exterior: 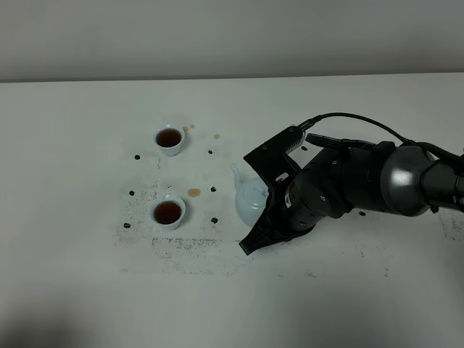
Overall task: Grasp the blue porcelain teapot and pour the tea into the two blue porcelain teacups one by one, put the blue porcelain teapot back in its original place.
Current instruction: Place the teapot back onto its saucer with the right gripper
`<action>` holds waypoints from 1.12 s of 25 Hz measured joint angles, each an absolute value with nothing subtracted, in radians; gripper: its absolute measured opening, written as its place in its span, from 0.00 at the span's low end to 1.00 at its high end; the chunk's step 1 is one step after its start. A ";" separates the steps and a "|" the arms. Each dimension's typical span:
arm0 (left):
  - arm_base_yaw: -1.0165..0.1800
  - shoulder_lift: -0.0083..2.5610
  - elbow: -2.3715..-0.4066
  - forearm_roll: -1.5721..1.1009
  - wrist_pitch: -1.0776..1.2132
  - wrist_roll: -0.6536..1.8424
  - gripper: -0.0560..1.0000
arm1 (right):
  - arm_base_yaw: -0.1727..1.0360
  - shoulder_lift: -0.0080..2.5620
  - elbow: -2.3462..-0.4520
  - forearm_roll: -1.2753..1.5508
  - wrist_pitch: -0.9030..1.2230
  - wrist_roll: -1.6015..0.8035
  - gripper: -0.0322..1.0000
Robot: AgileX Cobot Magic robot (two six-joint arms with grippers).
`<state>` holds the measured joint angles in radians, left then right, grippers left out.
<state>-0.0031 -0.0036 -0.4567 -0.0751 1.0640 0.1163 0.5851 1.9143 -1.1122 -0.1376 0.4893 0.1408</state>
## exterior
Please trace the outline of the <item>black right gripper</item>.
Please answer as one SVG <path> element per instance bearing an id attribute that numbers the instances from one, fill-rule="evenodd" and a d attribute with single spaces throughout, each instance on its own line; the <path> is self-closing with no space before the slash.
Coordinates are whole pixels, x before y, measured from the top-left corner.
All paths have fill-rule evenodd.
<path id="1" fill-rule="evenodd" d="M 265 208 L 251 231 L 239 242 L 246 255 L 291 241 L 309 233 L 324 218 L 340 218 L 351 212 L 342 183 L 342 168 L 351 149 L 322 149 L 304 167 L 290 156 L 285 160 L 294 166 L 295 174 L 285 180 L 275 194 L 272 208 Z"/>

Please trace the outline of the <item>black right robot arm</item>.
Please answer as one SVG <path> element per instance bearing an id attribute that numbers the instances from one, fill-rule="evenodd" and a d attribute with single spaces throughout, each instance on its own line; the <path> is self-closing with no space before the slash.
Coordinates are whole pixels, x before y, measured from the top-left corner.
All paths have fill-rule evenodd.
<path id="1" fill-rule="evenodd" d="M 353 209 L 415 217 L 440 207 L 463 210 L 463 172 L 419 145 L 322 149 L 304 167 L 269 147 L 245 161 L 268 187 L 265 208 L 239 243 L 245 254 L 309 233 L 323 218 Z"/>

